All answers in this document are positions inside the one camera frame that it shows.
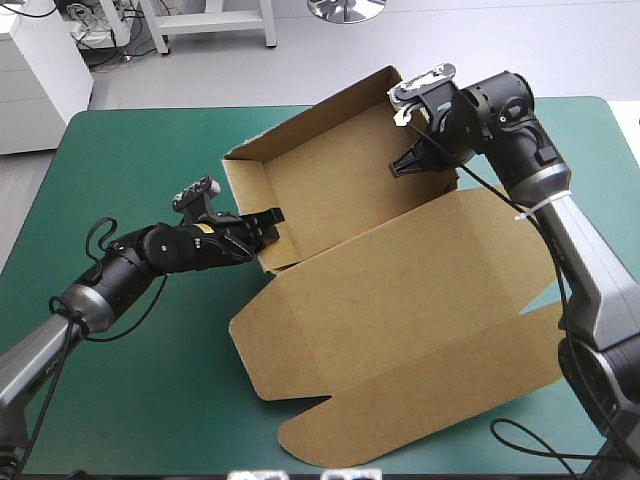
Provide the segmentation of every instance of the open cardboard box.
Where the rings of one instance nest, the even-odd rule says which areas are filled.
[[[387,67],[232,150],[241,213],[281,207],[260,253],[276,278],[230,332],[265,400],[329,396],[280,444],[323,467],[367,462],[560,377],[560,309],[520,312],[554,278],[527,222],[456,174],[394,179]]]

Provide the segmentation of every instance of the green tabletop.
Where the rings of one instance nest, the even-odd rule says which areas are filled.
[[[45,321],[49,296],[89,265],[84,237],[95,220],[116,217],[120,233],[158,221],[177,223],[173,195],[203,174],[222,185],[216,207],[235,211],[219,159],[303,108],[123,110],[75,117],[0,276],[0,350]],[[638,275],[640,175],[607,104],[596,98],[543,99],[538,112],[574,171],[576,200]],[[495,181],[483,159],[472,166]],[[462,186],[472,182],[463,179]],[[228,334],[229,320],[268,281],[257,263],[172,276],[135,334],[112,344],[81,345],[67,362],[28,470],[315,471],[279,447],[277,431],[317,400],[260,400]],[[149,298],[148,292],[113,332],[134,321]],[[554,298],[549,288],[537,303]],[[31,420],[37,407],[34,402],[29,409]],[[487,426],[495,416],[520,420],[565,451],[594,452],[602,442],[560,381],[372,465],[389,473],[562,471],[552,460],[498,445]]]

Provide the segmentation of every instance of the black cable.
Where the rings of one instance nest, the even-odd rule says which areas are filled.
[[[530,450],[528,448],[521,447],[520,445],[516,445],[515,443],[508,442],[502,436],[500,436],[500,434],[496,431],[495,426],[498,423],[508,423],[510,425],[513,425],[516,428],[519,428],[520,430],[525,432],[527,435],[529,435],[531,438],[533,438],[536,442],[538,442],[540,445],[542,445],[544,448],[546,448],[548,451],[547,452],[541,452],[539,450]],[[562,466],[567,470],[567,472],[569,472],[569,476],[573,480],[578,480],[578,476],[576,475],[576,472],[573,471],[573,469],[571,468],[571,465],[569,465],[569,463],[565,460],[565,457],[562,454],[556,452],[551,445],[549,445],[540,436],[536,435],[534,432],[532,432],[531,430],[529,430],[525,426],[523,426],[523,425],[521,425],[521,424],[519,424],[517,422],[514,422],[513,420],[510,420],[508,418],[496,418],[495,420],[493,420],[491,422],[490,428],[491,428],[491,433],[493,434],[493,436],[496,437],[496,439],[500,443],[502,443],[503,445],[506,445],[509,448],[513,448],[514,450],[517,450],[519,452],[527,453],[529,455],[539,455],[539,456],[543,456],[543,457],[555,458],[556,460],[558,460],[562,464]]]
[[[146,56],[147,56],[147,55],[149,55],[150,53],[157,52],[157,51],[158,51],[158,49],[157,49],[157,48],[152,48],[151,50],[147,50],[147,51],[146,51],[146,52],[144,52],[144,53],[128,53],[127,55],[128,55],[129,57],[136,57],[136,58],[137,58],[137,57],[146,57]]]
[[[33,427],[33,431],[31,432],[31,437],[29,438],[27,447],[25,448],[24,454],[20,459],[20,464],[18,465],[15,478],[18,478],[24,470],[24,467],[29,461],[29,457],[31,456],[31,452],[33,451],[33,447],[36,444],[38,435],[40,434],[40,429],[42,428],[42,424],[44,423],[44,418],[47,414],[47,410],[49,410],[51,399],[53,398],[53,394],[55,393],[56,387],[58,386],[58,381],[60,380],[60,375],[62,374],[62,368],[64,367],[64,362],[67,359],[67,355],[69,353],[73,327],[74,324],[72,322],[69,322],[67,324],[67,328],[64,331],[64,342],[62,344],[60,354],[54,360],[56,366],[53,372],[53,377],[51,378],[51,383],[49,384],[49,389],[47,390],[47,395],[45,396],[44,402],[42,403],[42,407],[40,407],[40,413],[38,413],[38,418],[36,419],[35,426]]]
[[[169,10],[169,7],[167,7],[167,4],[164,2],[164,0],[160,0],[160,3],[162,4],[162,6],[165,8],[165,10],[167,11],[167,14],[169,16],[171,16],[171,10]]]
[[[49,17],[51,15],[53,15],[56,10],[58,10],[58,5],[56,4],[56,2],[53,2],[53,9],[50,10],[47,13],[42,13],[39,15],[33,14],[33,13],[25,13],[25,12],[21,12],[20,10],[14,10],[11,7],[7,7],[6,5],[0,5],[0,7],[6,8],[7,10],[9,10],[12,13],[15,13],[16,15],[20,15],[21,17],[29,17],[29,18],[45,18],[45,17]]]
[[[106,224],[106,223],[111,223],[111,227],[109,228],[109,230],[107,231],[107,233],[103,234],[100,239],[98,240],[98,246],[101,250],[105,250],[104,247],[104,242],[109,238],[109,236],[111,236],[114,232],[115,229],[117,227],[117,221],[111,217],[105,217],[100,219],[98,222],[96,222],[91,229],[89,229],[89,232],[87,234],[87,237],[85,239],[85,253],[87,254],[87,256],[89,256],[90,258],[94,258],[95,257],[91,254],[91,252],[89,251],[89,242],[91,240],[91,238],[93,237],[93,235],[96,233],[96,231],[98,230],[98,228],[100,228],[102,225]],[[29,441],[27,443],[27,446],[25,447],[24,453],[22,455],[22,458],[20,459],[20,462],[17,466],[17,468],[15,469],[15,474],[12,475],[13,479],[17,479],[22,471],[24,470],[24,467],[26,466],[27,462],[29,461],[29,457],[31,456],[31,452],[33,451],[33,448],[36,444],[36,441],[38,440],[38,435],[40,434],[40,430],[42,429],[42,425],[44,423],[44,419],[45,416],[47,414],[47,411],[49,409],[49,405],[51,404],[51,399],[53,398],[53,394],[55,393],[56,387],[58,386],[58,382],[60,380],[60,375],[62,374],[62,369],[64,367],[64,363],[69,355],[69,349],[71,347],[71,341],[73,338],[73,327],[77,326],[79,328],[79,330],[81,331],[81,334],[79,336],[80,340],[87,340],[88,342],[94,342],[94,343],[108,343],[108,342],[113,342],[115,340],[118,340],[120,338],[125,337],[126,335],[129,335],[131,332],[133,332],[134,330],[136,330],[140,325],[142,325],[142,323],[144,322],[144,320],[149,316],[149,314],[151,313],[151,311],[153,310],[153,308],[156,306],[160,295],[162,293],[162,291],[164,290],[164,286],[167,283],[167,278],[168,275],[164,275],[163,279],[162,279],[162,283],[160,284],[160,287],[158,288],[158,290],[156,291],[155,295],[153,296],[153,299],[151,300],[151,302],[149,303],[149,305],[147,306],[146,310],[144,311],[144,313],[140,316],[140,318],[138,319],[138,321],[136,321],[131,327],[129,327],[128,329],[126,329],[125,331],[114,335],[112,337],[107,337],[107,338],[94,338],[94,337],[89,337],[86,335],[86,333],[88,332],[88,326],[86,323],[84,323],[84,320],[82,319],[82,313],[78,312],[76,310],[73,310],[72,307],[66,302],[66,300],[64,298],[61,297],[51,297],[49,299],[49,309],[53,312],[56,313],[64,318],[67,319],[68,324],[67,324],[67,328],[65,329],[65,334],[64,334],[64,340],[63,340],[63,344],[62,347],[60,349],[60,353],[56,356],[56,358],[53,360],[52,362],[52,366],[55,365],[54,367],[54,371],[53,371],[53,376],[51,377],[51,382],[49,384],[49,389],[47,390],[47,394],[45,396],[45,399],[42,403],[42,406],[40,407],[40,412],[38,413],[38,417],[36,419],[36,423],[33,427],[33,431],[31,433],[31,436],[29,438]],[[54,303],[55,302],[59,302],[62,307],[59,307],[58,309],[54,308]]]
[[[475,174],[467,166],[465,166],[465,165],[461,164],[460,162],[458,162],[457,161],[457,157],[455,155],[453,155],[451,152],[448,152],[447,150],[445,150],[440,144],[438,144],[438,142],[436,142],[434,139],[432,139],[429,135],[427,135],[421,129],[419,129],[418,127],[416,127],[415,125],[413,125],[411,123],[409,123],[408,125],[413,130],[415,130],[418,134],[420,134],[420,136],[422,136],[422,138],[424,138],[430,145],[432,145],[434,148],[436,148],[440,153],[442,153],[446,157],[454,160],[453,161],[454,166],[460,167],[461,169],[463,169],[467,174],[469,174],[471,177],[473,177],[474,180],[476,180],[478,183],[480,183],[483,187],[485,187],[488,190],[490,190],[494,195],[496,195],[498,198],[500,198],[500,200],[505,202],[507,205],[512,207],[517,212],[519,212],[519,213],[523,213],[524,212],[524,210],[519,205],[517,205],[515,202],[513,202],[510,198],[508,198],[502,192],[500,192],[495,187],[490,185],[488,182],[483,180],[480,176]],[[580,381],[582,382],[582,384],[586,388],[587,393],[588,393],[589,397],[591,398],[591,400],[593,401],[593,403],[595,403],[595,405],[596,405],[596,407],[598,409],[598,412],[604,418],[605,422],[607,423],[607,426],[609,427],[611,432],[616,437],[616,440],[619,443],[621,443],[622,445],[625,446],[625,450],[633,452],[633,449],[631,449],[631,447],[629,446],[629,443],[627,442],[627,440],[624,438],[622,433],[616,428],[616,426],[613,423],[613,420],[611,420],[611,418],[609,418],[609,415],[607,414],[607,412],[605,412],[604,407],[597,400],[595,392],[591,388],[591,385],[589,385],[589,382],[587,382],[586,375],[585,375],[584,371],[582,370],[582,366],[580,365],[580,362],[578,360],[578,356],[576,355],[575,346],[574,346],[574,340],[573,340],[573,332],[572,332],[571,326],[568,324],[568,319],[567,319],[567,316],[566,316],[566,312],[567,312],[567,309],[568,309],[568,300],[567,300],[567,292],[566,292],[566,288],[565,288],[564,280],[563,280],[562,264],[561,264],[561,261],[560,261],[560,256],[558,255],[558,252],[556,251],[555,245],[547,237],[545,232],[540,227],[539,223],[534,218],[532,218],[530,215],[527,215],[526,218],[529,221],[529,223],[536,229],[536,231],[538,232],[538,234],[540,235],[540,237],[544,241],[544,243],[545,243],[545,245],[547,247],[547,250],[549,251],[549,255],[551,256],[551,260],[553,262],[553,266],[554,266],[554,270],[555,270],[555,274],[556,274],[556,279],[557,279],[557,282],[558,282],[558,290],[560,291],[560,302],[561,302],[561,305],[562,305],[562,319],[565,321],[565,328],[564,328],[565,338],[567,340],[567,343],[569,344],[569,352],[571,354],[571,359],[572,359],[572,361],[574,363],[574,366],[576,367],[576,370],[578,372],[578,376],[580,378]],[[624,457],[624,460],[625,460],[626,463],[631,465],[634,469],[640,470],[640,467],[638,465],[636,465],[636,462],[632,461],[629,458],[628,452],[622,452],[622,454],[623,454],[622,456]]]
[[[153,307],[156,306],[156,303],[158,302],[158,299],[160,298],[160,294],[162,293],[162,290],[164,290],[164,286],[167,283],[167,278],[169,278],[169,276],[168,275],[164,275],[164,277],[162,278],[162,283],[160,284],[160,287],[156,291],[156,294],[153,296],[153,300],[151,300],[151,303],[149,303],[149,306],[147,307],[147,309],[144,311],[144,313],[142,314],[142,316],[138,319],[138,321],[136,323],[134,323],[132,326],[127,328],[125,331],[123,331],[123,332],[121,332],[121,333],[119,333],[117,335],[114,335],[112,337],[105,337],[105,338],[85,337],[85,340],[88,341],[88,342],[93,342],[93,343],[114,342],[116,340],[121,339],[122,337],[126,337],[131,332],[133,332],[135,329],[137,329],[140,325],[142,325],[142,322],[144,322],[145,319],[147,318],[147,316],[151,313],[151,310],[153,310]]]
[[[522,445],[518,445],[517,443],[510,442],[509,440],[504,438],[502,435],[500,435],[500,433],[498,433],[498,430],[496,427],[501,423],[506,423],[522,430],[527,435],[534,438],[538,443],[542,444],[542,442],[538,438],[539,436],[535,434],[532,430],[522,425],[521,423],[518,423],[515,420],[512,420],[510,418],[493,419],[491,421],[491,424],[489,425],[489,429],[491,430],[491,433],[496,438],[496,440],[498,440],[500,443],[502,443],[506,447],[512,448],[513,450],[517,450],[518,452],[526,453],[528,455],[535,455],[537,457],[546,457],[546,458],[555,458],[555,459],[563,458],[566,460],[582,460],[582,461],[607,460],[607,461],[618,462],[618,463],[626,462],[626,460],[623,457],[616,457],[613,455],[597,455],[597,454],[585,455],[580,453],[562,453],[562,452],[557,452],[556,450],[553,450],[553,449],[552,449],[553,451],[551,451],[549,450],[548,446],[545,446],[545,448],[548,450],[547,452],[544,452],[542,450],[535,450],[533,448],[523,447]]]

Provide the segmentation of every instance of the cable tie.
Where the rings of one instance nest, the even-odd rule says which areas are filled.
[[[550,197],[545,198],[543,201],[541,201],[540,203],[534,205],[533,207],[529,208],[528,210],[525,210],[524,212],[520,213],[519,215],[516,215],[516,221],[520,221],[520,220],[526,220],[527,217],[533,217],[533,214],[536,213],[538,210],[540,210],[542,207],[544,207],[545,205],[550,204],[551,202],[558,200],[560,198],[563,197],[567,197],[571,195],[571,190],[563,190],[561,192],[558,193],[554,193],[553,195],[551,195]]]

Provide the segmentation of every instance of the box flap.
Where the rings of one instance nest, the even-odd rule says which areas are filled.
[[[326,468],[368,462],[554,382],[560,306],[462,338],[334,394],[280,428],[282,447]]]
[[[455,188],[454,171],[390,174],[415,141],[393,122],[386,91],[399,78],[383,69],[225,157],[241,213],[283,210],[283,239],[259,254],[263,268],[311,258]]]
[[[231,150],[225,158],[267,162],[355,117],[378,103],[389,103],[387,91],[400,82],[388,66]]]
[[[559,378],[559,310],[518,315],[553,278],[527,222],[485,190],[456,191],[286,270],[230,332],[262,398],[333,397],[285,424],[283,446],[352,465]],[[471,391],[440,416],[434,390],[457,382]],[[336,440],[358,422],[366,442]]]

